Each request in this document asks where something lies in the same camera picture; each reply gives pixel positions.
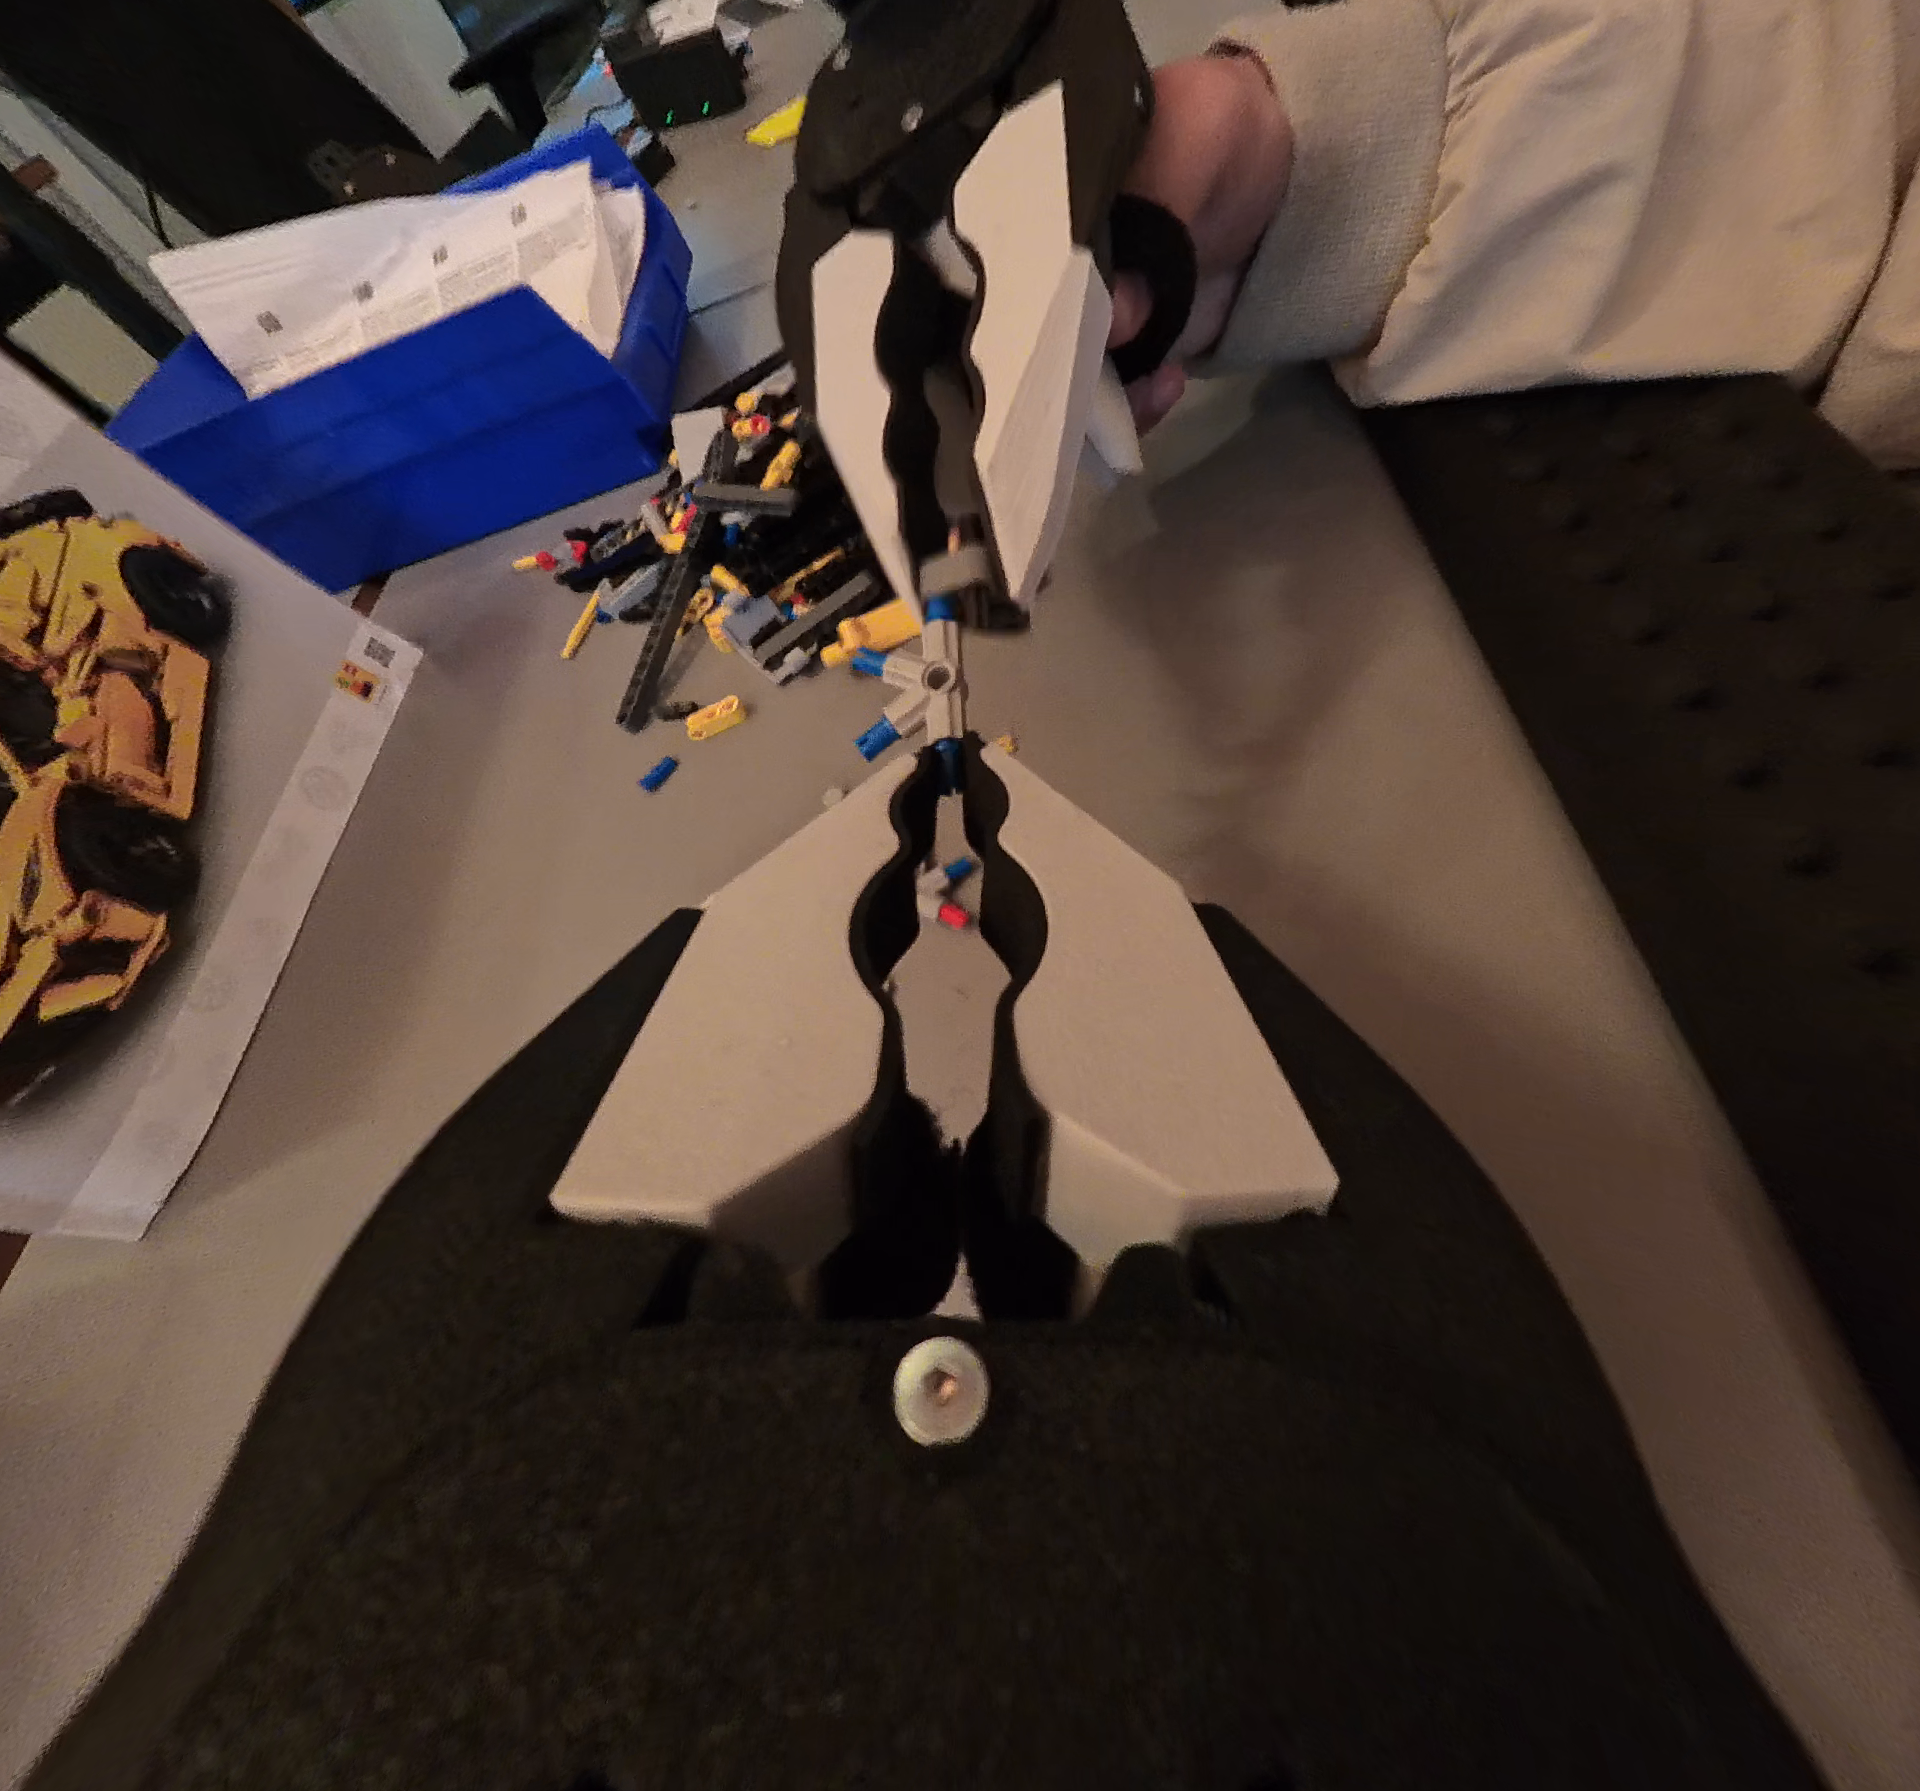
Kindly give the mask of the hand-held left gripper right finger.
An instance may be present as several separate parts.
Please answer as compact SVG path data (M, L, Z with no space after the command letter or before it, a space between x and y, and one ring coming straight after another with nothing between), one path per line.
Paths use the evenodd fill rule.
M1124 1253L1321 1215L1329 1156L1188 892L1016 757L967 749L980 925L1007 973L967 1141L989 1319L1064 1319Z

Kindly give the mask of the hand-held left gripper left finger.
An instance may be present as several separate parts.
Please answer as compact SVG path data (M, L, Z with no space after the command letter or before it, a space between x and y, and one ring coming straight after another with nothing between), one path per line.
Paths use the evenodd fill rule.
M888 992L922 930L938 801L929 757L900 755L708 897L562 1163L557 1215L756 1250L828 1316L938 1306L959 1163L907 1086Z

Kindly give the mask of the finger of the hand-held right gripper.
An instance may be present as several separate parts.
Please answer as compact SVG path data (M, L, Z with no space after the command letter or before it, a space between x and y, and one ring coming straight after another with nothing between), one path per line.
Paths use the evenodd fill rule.
M885 581L954 595L940 424L925 379L959 361L963 295L893 234L855 227L812 271L814 414Z
M1092 251L1072 237L1060 82L993 127L959 176L953 230L978 272L974 468L1002 592L1028 607L1064 532L1111 323Z

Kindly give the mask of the person's right forearm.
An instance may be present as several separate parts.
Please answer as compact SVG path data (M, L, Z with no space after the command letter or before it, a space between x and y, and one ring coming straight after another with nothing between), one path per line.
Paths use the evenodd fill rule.
M1224 31L1291 181L1212 363L1358 405L1774 374L1917 462L1917 0L1345 0Z

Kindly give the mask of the grey desk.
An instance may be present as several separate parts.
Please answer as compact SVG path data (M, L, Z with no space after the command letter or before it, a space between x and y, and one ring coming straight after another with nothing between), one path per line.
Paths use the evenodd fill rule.
M974 1441L905 1442L905 1328L804 1324L744 1253L534 1217L660 977L619 963L395 1182L59 1787L1915 1787L1816 1736L1849 1623L1915 1725L1915 1605L1841 1603L1840 1471L1761 1419L1730 1154L1614 912L1325 379L1234 564L1354 486L1321 604L1172 604L1279 807L1284 971L1208 915L1340 1176L974 1336Z

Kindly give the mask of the person's right hand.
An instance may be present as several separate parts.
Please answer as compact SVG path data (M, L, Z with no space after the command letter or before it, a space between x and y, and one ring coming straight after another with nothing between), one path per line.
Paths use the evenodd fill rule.
M1195 292L1166 360L1126 388L1139 431L1161 424L1191 367L1212 358L1288 178L1291 125L1251 48L1216 44L1154 74L1154 115L1126 192L1185 225Z

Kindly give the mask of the pile of toy bricks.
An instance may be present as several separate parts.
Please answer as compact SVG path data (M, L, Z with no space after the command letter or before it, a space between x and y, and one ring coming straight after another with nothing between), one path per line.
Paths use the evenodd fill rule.
M512 564L580 601L562 656L595 636L648 636L660 577L705 511L724 547L685 616L660 700L673 695L677 660L694 648L786 686L850 654L845 626L879 612L888 588L826 455L795 376L752 374L725 400L680 422L663 462L610 511L578 509L557 535Z

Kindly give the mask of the small black box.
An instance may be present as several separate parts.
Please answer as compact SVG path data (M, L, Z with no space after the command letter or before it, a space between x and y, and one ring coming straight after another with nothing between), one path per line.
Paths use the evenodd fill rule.
M653 132L708 125L747 104L744 58L716 26L665 39L624 26L601 36L601 52L636 121Z

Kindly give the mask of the long dark grey beam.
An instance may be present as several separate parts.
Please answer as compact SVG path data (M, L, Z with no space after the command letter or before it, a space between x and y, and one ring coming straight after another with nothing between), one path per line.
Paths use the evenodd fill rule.
M694 516L685 531L682 549L672 556L660 577L648 636L616 707L614 723L623 733L636 735L645 730L655 715L660 686L692 595L724 547L724 539L716 531L717 526L705 511Z

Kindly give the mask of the blue storage bin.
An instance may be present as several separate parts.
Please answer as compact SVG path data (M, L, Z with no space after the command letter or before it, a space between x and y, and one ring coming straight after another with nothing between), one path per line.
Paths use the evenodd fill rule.
M655 186L588 125L454 192L520 191L570 165L642 200L612 354L534 292L510 292L251 400L188 339L107 437L327 592L645 478L670 447L690 272Z

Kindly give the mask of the blue bin with papers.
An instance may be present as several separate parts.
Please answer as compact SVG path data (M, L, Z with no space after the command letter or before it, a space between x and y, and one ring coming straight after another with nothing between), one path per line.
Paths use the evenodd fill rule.
M497 191L392 196L150 257L213 358L258 398L510 292L614 352L650 237L639 189L586 162Z

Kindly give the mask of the white instruction booklet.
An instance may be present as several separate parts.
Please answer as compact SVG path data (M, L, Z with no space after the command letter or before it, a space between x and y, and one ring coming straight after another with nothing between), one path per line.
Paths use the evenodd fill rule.
M59 487L176 539L230 595L184 922L120 1013L3 1096L3 1233L127 1242L227 1107L421 653L3 366L3 503Z

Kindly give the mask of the black perforated pad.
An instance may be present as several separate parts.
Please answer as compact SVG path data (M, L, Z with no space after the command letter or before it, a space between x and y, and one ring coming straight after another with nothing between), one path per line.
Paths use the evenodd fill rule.
M1915 1468L1915 496L1770 374L1358 422Z

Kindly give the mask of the black upright panel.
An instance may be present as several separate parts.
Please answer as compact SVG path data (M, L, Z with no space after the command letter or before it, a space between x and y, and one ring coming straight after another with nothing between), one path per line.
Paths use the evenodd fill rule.
M319 153L425 153L273 0L2 0L2 69L213 235L330 209Z

